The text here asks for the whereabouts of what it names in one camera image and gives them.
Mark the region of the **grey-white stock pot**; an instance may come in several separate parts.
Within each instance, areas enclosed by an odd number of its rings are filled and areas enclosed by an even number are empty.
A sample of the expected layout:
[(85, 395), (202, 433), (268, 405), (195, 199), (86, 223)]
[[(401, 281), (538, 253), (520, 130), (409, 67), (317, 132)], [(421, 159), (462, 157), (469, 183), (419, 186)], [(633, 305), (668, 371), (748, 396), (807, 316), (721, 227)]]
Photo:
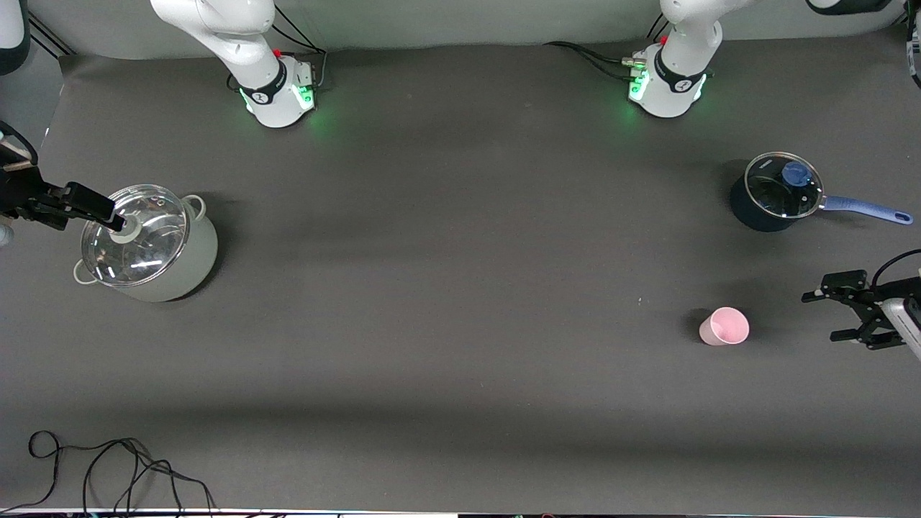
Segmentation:
[[(194, 291), (209, 275), (217, 259), (218, 239), (213, 223), (207, 217), (207, 204), (197, 194), (180, 197), (188, 216), (188, 239), (180, 255), (163, 274), (139, 286), (109, 286), (138, 301), (158, 303), (180, 299)], [(73, 279), (79, 285), (99, 284), (83, 268), (81, 257), (73, 266)]]

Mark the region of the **glass lid with grey knob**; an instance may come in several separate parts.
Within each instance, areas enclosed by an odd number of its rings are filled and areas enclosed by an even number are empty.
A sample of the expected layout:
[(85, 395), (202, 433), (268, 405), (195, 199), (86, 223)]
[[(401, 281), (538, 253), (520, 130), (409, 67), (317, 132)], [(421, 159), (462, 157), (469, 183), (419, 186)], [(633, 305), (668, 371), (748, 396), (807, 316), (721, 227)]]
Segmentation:
[(95, 222), (83, 226), (83, 268), (107, 286), (139, 286), (163, 274), (188, 239), (191, 218), (181, 198), (162, 186), (140, 184), (112, 194), (119, 232)]

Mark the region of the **dark blue saucepan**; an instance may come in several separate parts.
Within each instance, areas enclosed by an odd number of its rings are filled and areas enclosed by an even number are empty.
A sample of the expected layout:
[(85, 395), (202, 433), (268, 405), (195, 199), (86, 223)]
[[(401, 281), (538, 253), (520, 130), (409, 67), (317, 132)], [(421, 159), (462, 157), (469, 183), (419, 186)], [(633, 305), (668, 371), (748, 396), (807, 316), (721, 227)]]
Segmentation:
[(730, 208), (736, 219), (743, 223), (743, 225), (750, 227), (750, 229), (756, 230), (756, 232), (783, 232), (787, 227), (791, 227), (800, 220), (809, 219), (809, 217), (819, 214), (822, 211), (851, 212), (858, 215), (873, 217), (873, 219), (888, 221), (897, 225), (911, 225), (911, 223), (914, 223), (914, 217), (904, 211), (882, 206), (881, 204), (868, 203), (855, 198), (829, 196), (826, 190), (825, 203), (823, 203), (820, 209), (813, 212), (812, 215), (802, 217), (802, 219), (777, 219), (776, 217), (771, 217), (767, 215), (767, 213), (764, 213), (756, 206), (756, 203), (753, 203), (753, 200), (750, 199), (743, 184), (743, 175), (745, 171), (731, 187), (728, 201), (730, 201)]

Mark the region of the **glass lid with blue knob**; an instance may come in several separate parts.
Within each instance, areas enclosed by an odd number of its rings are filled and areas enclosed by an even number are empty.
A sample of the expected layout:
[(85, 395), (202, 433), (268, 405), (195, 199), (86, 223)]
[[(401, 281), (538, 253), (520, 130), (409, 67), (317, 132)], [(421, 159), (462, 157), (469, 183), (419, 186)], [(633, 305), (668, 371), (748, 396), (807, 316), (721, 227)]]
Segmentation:
[(825, 203), (825, 187), (808, 161), (789, 152), (766, 152), (743, 175), (748, 196), (777, 219), (802, 219)]

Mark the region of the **pink plastic cup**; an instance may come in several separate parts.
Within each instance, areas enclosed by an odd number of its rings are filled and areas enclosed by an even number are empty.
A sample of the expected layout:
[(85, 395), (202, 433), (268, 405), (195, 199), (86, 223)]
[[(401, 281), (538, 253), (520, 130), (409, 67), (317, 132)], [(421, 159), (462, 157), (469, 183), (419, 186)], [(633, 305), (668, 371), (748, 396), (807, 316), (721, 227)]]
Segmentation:
[(713, 347), (739, 345), (750, 334), (749, 320), (739, 309), (721, 307), (713, 311), (699, 327), (701, 341)]

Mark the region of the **dark grey table mat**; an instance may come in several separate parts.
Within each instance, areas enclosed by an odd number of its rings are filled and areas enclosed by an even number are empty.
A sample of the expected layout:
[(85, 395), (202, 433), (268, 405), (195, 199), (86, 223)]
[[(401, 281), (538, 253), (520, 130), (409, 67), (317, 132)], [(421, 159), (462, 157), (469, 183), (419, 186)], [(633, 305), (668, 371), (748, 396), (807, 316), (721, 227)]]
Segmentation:
[[(200, 194), (207, 284), (73, 281), (81, 225), (0, 250), (0, 509), (27, 440), (134, 437), (224, 508), (921, 516), (921, 362), (833, 344), (823, 275), (921, 247), (921, 91), (896, 27), (731, 40), (648, 117), (560, 48), (335, 53), (319, 108), (260, 127), (213, 59), (72, 57), (42, 173)], [(766, 152), (829, 196), (756, 232)], [(739, 345), (707, 345), (716, 309)]]

